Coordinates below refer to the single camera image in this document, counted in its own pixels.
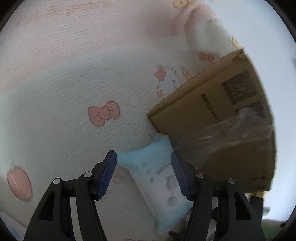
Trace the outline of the brown cardboard box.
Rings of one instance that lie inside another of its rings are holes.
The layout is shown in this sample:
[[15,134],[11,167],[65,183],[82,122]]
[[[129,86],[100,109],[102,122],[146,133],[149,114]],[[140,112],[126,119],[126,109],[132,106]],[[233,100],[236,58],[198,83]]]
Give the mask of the brown cardboard box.
[[206,67],[147,116],[198,171],[215,180],[233,178],[246,193],[270,190],[276,160],[273,116],[243,50]]

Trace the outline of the blue white tissue pack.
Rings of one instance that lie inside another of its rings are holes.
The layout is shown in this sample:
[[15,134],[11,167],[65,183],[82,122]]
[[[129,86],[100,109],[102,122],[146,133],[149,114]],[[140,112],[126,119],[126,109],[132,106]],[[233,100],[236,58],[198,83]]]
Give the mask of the blue white tissue pack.
[[129,170],[157,220],[159,233],[170,230],[193,207],[193,202],[182,195],[171,166],[173,151],[169,137],[157,135],[150,145],[117,156],[117,163]]

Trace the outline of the pink Hello Kitty chair cover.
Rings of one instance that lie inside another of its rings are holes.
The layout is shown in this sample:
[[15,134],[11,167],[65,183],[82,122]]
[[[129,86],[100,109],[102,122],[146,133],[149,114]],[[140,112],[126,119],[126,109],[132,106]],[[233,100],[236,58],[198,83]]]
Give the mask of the pink Hello Kitty chair cover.
[[1,212],[158,136],[147,113],[235,50],[241,1],[24,1],[1,31]]

